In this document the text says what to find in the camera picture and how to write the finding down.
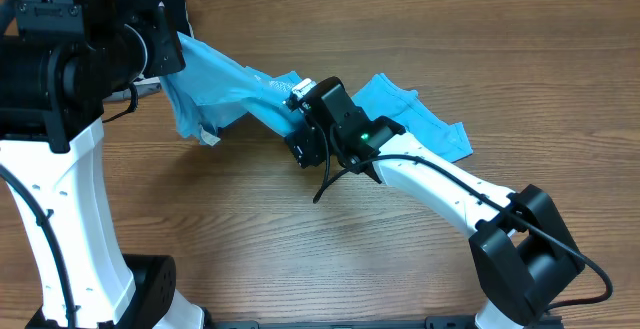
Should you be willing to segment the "light blue printed t-shirt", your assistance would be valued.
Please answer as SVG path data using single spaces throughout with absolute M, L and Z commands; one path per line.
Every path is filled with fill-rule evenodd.
M 160 79 L 175 115 L 176 130 L 204 145 L 215 145 L 219 131 L 246 114 L 285 137 L 302 122 L 284 101 L 302 81 L 294 71 L 271 77 L 242 66 L 221 52 L 184 34 L 179 35 L 186 67 Z M 448 124 L 422 104 L 415 90 L 396 86 L 379 73 L 353 101 L 371 119 L 386 116 L 403 125 L 420 143 L 449 162 L 473 153 L 464 125 Z

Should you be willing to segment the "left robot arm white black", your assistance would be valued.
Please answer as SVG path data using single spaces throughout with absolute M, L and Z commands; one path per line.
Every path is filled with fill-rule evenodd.
M 137 82 L 181 71 L 185 0 L 6 0 L 1 176 L 36 260 L 32 328 L 206 328 L 166 255 L 118 245 L 103 173 L 104 106 Z

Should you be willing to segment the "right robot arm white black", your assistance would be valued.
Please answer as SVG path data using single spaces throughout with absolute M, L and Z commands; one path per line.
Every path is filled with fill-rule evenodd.
M 488 302 L 478 328 L 524 328 L 583 271 L 577 245 L 550 196 L 481 180 L 423 146 L 387 117 L 319 124 L 305 121 L 285 142 L 300 166 L 331 155 L 352 173 L 395 187 L 459 231 L 470 246 Z

